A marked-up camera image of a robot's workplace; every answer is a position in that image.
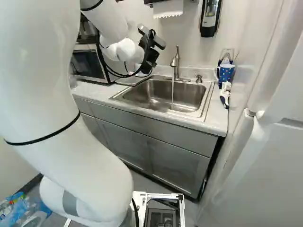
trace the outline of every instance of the cabinet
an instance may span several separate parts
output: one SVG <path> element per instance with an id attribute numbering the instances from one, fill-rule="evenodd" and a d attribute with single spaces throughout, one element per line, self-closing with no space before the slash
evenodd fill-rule
<path id="1" fill-rule="evenodd" d="M 120 126 L 97 119 L 107 136 L 109 149 L 126 164 L 151 174 L 147 137 Z"/>
<path id="2" fill-rule="evenodd" d="M 109 149 L 127 165 L 196 198 L 209 158 L 97 119 Z"/>
<path id="3" fill-rule="evenodd" d="M 80 111 L 89 114 L 82 117 L 91 133 L 124 163 L 197 198 L 216 136 L 75 100 Z"/>
<path id="4" fill-rule="evenodd" d="M 81 116 L 91 134 L 93 134 L 97 140 L 99 140 L 105 147 L 109 148 L 106 136 L 104 132 L 99 128 L 96 119 L 84 113 L 81 113 Z"/>
<path id="5" fill-rule="evenodd" d="M 196 198 L 210 159 L 152 138 L 148 145 L 153 175 Z"/>

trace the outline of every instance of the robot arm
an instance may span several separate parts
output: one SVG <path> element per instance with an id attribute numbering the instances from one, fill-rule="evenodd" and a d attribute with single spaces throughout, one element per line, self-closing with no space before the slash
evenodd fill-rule
<path id="1" fill-rule="evenodd" d="M 138 31 L 143 37 L 136 45 L 127 38 L 128 25 L 116 4 L 114 0 L 80 0 L 82 13 L 100 31 L 102 53 L 113 61 L 141 63 L 140 70 L 148 74 L 156 66 L 159 56 L 153 47 L 156 45 L 164 50 L 165 42 L 156 34 L 148 36 L 149 29 L 139 25 Z"/>
<path id="2" fill-rule="evenodd" d="M 127 25 L 116 2 L 89 2 L 98 6 L 85 14 L 102 36 L 123 40 Z M 40 194 L 52 210 L 90 227 L 119 226 L 129 213 L 132 176 L 89 132 L 67 80 L 79 1 L 7 0 L 5 6 L 0 135 L 45 176 Z"/>

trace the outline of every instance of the wall-mounted dispenser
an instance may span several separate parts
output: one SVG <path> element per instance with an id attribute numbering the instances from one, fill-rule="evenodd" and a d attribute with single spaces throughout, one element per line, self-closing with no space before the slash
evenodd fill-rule
<path id="1" fill-rule="evenodd" d="M 222 0 L 203 0 L 200 33 L 213 37 L 218 28 Z"/>

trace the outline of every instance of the paper towel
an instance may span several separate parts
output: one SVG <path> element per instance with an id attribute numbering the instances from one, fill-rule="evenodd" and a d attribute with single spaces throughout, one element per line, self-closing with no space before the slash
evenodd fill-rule
<path id="1" fill-rule="evenodd" d="M 183 14 L 183 0 L 165 0 L 153 3 L 153 18 L 176 17 Z"/>

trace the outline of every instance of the faucet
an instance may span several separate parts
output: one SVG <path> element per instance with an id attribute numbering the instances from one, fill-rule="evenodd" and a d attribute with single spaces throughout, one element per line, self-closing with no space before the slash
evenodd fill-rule
<path id="1" fill-rule="evenodd" d="M 179 54 L 179 46 L 176 46 L 177 53 L 176 55 L 171 59 L 170 66 L 174 68 L 174 80 L 184 81 L 184 82 L 190 82 L 190 79 L 186 78 L 180 78 L 180 54 Z"/>

